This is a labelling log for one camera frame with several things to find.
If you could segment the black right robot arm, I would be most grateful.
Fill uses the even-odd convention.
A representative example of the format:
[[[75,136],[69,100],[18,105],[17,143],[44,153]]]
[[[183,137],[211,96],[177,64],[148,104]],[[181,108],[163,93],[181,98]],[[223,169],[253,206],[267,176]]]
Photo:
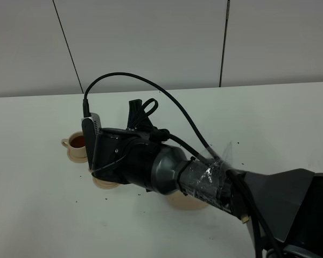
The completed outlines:
[[[216,207],[247,225],[256,257],[323,257],[323,173],[234,169],[212,149],[205,157],[154,127],[147,103],[129,105],[124,130],[101,128],[99,117],[89,115],[94,128],[86,146],[95,178],[162,195],[179,191]]]

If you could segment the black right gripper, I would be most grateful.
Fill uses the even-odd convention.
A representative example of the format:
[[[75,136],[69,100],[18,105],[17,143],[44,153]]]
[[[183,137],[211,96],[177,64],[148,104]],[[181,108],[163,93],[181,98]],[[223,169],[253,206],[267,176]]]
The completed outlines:
[[[150,132],[155,129],[149,116],[158,108],[158,102],[155,99],[148,99],[142,103],[141,99],[135,99],[129,102],[129,115],[127,129],[131,131]]]

